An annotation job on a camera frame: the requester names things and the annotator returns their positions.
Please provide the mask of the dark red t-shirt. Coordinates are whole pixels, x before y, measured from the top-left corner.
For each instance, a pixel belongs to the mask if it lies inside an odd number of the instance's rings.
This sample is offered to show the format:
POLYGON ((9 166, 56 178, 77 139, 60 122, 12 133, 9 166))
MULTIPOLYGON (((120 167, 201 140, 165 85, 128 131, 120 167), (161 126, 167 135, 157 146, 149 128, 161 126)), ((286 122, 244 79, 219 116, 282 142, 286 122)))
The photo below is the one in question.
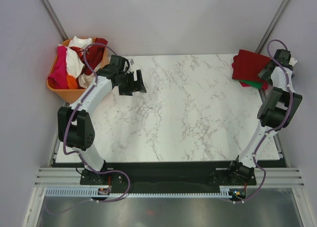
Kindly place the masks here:
POLYGON ((238 54, 233 57, 233 75, 234 80, 243 80, 263 83, 258 74, 270 62, 270 58, 248 50, 240 49, 238 54))

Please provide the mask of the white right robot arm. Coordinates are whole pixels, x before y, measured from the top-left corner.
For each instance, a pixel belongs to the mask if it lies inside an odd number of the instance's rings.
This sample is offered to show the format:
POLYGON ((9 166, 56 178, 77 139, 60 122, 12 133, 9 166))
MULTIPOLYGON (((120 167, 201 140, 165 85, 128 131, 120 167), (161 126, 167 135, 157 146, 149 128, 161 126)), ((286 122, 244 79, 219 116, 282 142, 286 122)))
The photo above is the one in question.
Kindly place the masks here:
POLYGON ((267 144, 282 129, 289 125, 303 97, 292 85, 295 60, 287 49, 278 49, 258 77, 272 86, 260 107, 257 129, 247 147, 230 163, 226 176, 232 184, 254 177, 254 168, 267 144))

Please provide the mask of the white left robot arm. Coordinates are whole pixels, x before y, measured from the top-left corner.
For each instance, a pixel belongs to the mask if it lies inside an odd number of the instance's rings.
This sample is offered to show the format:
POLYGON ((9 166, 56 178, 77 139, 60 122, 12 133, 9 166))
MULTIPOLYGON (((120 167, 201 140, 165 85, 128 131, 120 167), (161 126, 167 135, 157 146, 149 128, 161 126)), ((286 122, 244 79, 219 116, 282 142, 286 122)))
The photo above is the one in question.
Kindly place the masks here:
POLYGON ((63 144, 64 154, 77 154, 98 184, 107 182, 109 173, 105 169, 105 160, 94 145, 95 130, 91 115, 115 87, 118 87, 119 95, 132 96, 134 92, 147 92, 142 71, 138 69, 130 72, 129 68, 128 59, 112 55, 109 64, 96 72, 97 77, 79 99, 57 112, 58 138, 63 144))

